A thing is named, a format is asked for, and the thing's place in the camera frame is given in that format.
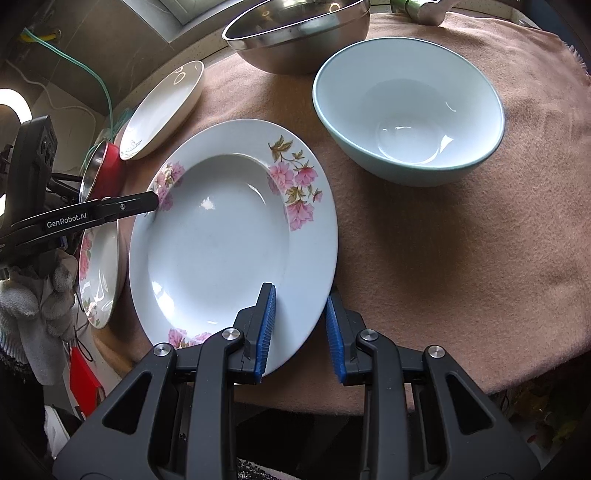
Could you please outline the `white gloved left hand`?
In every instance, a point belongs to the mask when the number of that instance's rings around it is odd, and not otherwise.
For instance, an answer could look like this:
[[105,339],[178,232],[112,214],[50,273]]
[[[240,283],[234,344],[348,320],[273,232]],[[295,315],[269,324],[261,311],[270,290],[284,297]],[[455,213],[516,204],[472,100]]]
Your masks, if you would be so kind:
[[13,267],[1,282],[1,353],[43,386],[59,382],[66,366],[63,344],[74,338],[78,262],[59,250],[52,272]]

